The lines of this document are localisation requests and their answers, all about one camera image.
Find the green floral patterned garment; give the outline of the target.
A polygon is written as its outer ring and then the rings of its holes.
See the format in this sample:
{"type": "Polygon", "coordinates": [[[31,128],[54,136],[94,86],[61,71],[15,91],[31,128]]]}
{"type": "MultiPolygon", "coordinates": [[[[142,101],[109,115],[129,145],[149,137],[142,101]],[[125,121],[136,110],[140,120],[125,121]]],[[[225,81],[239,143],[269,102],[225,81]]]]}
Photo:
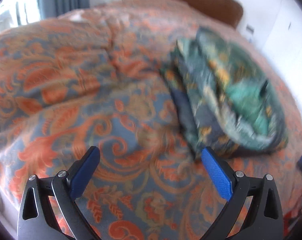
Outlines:
{"type": "Polygon", "coordinates": [[[205,147],[222,158],[286,147],[277,93],[245,50],[201,27],[194,38],[179,38],[170,58],[160,72],[195,159],[205,147]]]}

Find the grey wall panel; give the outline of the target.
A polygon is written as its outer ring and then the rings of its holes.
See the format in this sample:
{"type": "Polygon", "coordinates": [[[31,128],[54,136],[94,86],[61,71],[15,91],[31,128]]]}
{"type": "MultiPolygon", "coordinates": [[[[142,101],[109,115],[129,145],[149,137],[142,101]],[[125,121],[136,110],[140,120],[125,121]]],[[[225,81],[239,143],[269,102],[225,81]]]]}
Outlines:
{"type": "Polygon", "coordinates": [[[246,25],[246,32],[253,35],[254,34],[254,28],[248,24],[248,25],[246,25]]]}

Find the orange paisley bedspread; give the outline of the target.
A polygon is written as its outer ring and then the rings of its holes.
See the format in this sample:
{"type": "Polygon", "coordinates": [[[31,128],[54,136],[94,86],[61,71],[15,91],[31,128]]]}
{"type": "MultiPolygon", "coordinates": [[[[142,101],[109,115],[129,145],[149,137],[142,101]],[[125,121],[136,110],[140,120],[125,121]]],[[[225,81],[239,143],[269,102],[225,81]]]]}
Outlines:
{"type": "Polygon", "coordinates": [[[199,26],[241,46],[285,111],[289,140],[230,165],[271,174],[285,218],[302,213],[302,119],[284,82],[235,30],[176,0],[123,0],[0,34],[0,189],[16,219],[31,174],[54,176],[90,146],[99,164],[77,203],[103,239],[198,239],[224,201],[195,163],[159,69],[199,26]]]}

